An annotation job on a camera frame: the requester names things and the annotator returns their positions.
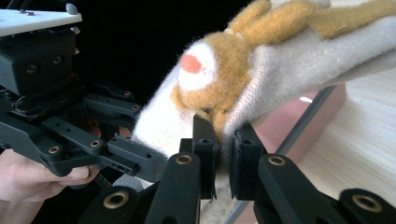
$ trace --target screw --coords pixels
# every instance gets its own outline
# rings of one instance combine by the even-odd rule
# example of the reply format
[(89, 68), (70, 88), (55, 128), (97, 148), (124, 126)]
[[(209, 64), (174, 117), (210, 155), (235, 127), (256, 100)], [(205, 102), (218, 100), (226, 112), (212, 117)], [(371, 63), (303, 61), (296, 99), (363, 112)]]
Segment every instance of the screw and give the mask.
[(91, 147), (97, 147), (99, 146), (99, 141), (92, 141), (91, 142)]
[(55, 153), (57, 153), (59, 150), (61, 150), (61, 148), (58, 147), (58, 146), (51, 147), (51, 148), (49, 149), (49, 153), (50, 153), (50, 154), (55, 154)]
[(278, 157), (278, 156), (272, 156), (270, 158), (268, 158), (268, 161), (271, 162), (273, 165), (278, 165), (278, 166), (282, 166), (286, 164), (286, 161), (283, 160), (283, 158)]
[(52, 61), (53, 61), (53, 64), (58, 65), (64, 61), (64, 57), (62, 57), (61, 55), (58, 55)]
[(176, 162), (180, 165), (186, 165), (192, 162), (192, 157), (188, 155), (181, 155), (176, 158)]
[(125, 205), (129, 200), (129, 193), (124, 190), (113, 192), (103, 201), (103, 205), (108, 209), (116, 209)]
[(373, 213), (380, 213), (383, 210), (381, 204), (377, 200), (366, 195), (355, 194), (352, 196), (352, 201), (360, 208)]
[(38, 66), (36, 64), (31, 64), (26, 68), (27, 75), (33, 75), (38, 71)]
[(26, 11), (25, 9), (19, 9), (19, 10), (18, 10), (18, 13), (26, 14), (26, 15), (28, 15), (28, 16), (34, 16), (34, 15), (35, 15), (34, 12), (28, 12), (28, 11)]
[(136, 110), (138, 110), (138, 109), (140, 109), (140, 106), (138, 106), (138, 105), (132, 106), (132, 110), (136, 111)]

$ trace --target stuffed animal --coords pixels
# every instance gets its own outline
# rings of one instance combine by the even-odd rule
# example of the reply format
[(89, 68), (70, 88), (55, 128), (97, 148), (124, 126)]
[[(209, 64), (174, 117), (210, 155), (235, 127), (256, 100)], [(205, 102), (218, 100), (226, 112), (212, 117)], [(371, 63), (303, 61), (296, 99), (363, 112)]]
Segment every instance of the stuffed animal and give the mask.
[[(227, 189), (230, 144), (243, 123), (265, 119), (306, 92), (396, 66), (396, 2), (329, 5), (250, 3), (224, 32), (185, 50), (141, 112), (132, 141), (170, 157), (178, 153), (180, 138), (191, 137), (198, 114), (212, 123), (221, 144), (217, 183), (218, 190)], [(210, 205), (207, 211), (230, 211), (232, 203), (219, 204), (219, 210)]]

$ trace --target orange ear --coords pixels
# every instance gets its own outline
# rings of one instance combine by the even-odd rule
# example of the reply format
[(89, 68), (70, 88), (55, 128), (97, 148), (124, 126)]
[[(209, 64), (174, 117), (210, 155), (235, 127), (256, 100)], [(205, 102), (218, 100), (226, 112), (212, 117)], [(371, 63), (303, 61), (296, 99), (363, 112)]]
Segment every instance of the orange ear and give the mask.
[(252, 46), (278, 44), (302, 31), (318, 5), (293, 1), (268, 12), (240, 33)]
[(271, 9), (271, 2), (265, 0), (257, 0), (247, 7), (243, 8), (235, 18), (228, 24), (228, 29), (234, 33), (240, 32), (247, 25), (258, 19)]
[(330, 39), (393, 15), (396, 15), (395, 1), (377, 0), (355, 7), (330, 7), (318, 10), (309, 21), (309, 26), (322, 38)]

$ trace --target plush toy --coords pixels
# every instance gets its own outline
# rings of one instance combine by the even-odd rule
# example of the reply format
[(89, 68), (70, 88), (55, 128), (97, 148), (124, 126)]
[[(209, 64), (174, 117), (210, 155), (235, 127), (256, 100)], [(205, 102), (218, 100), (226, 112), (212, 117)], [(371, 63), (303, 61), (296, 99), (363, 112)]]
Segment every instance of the plush toy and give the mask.
[[(250, 3), (224, 32), (185, 50), (141, 112), (132, 140), (170, 157), (180, 138), (191, 137), (198, 114), (213, 124), (226, 174), (233, 133), (243, 123), (265, 119), (306, 92), (396, 66), (396, 2), (329, 5)], [(218, 190), (227, 188), (224, 176)], [(231, 203), (219, 203), (220, 210), (207, 211), (227, 213)]]

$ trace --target plush toy nose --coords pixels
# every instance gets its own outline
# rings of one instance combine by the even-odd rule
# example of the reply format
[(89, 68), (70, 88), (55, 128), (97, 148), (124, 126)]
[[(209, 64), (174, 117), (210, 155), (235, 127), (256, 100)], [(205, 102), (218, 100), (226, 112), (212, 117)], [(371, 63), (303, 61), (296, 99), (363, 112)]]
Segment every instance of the plush toy nose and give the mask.
[(190, 54), (185, 54), (181, 57), (180, 66), (186, 72), (193, 73), (193, 74), (198, 74), (202, 67), (202, 65), (198, 61), (198, 59), (195, 56), (190, 55)]

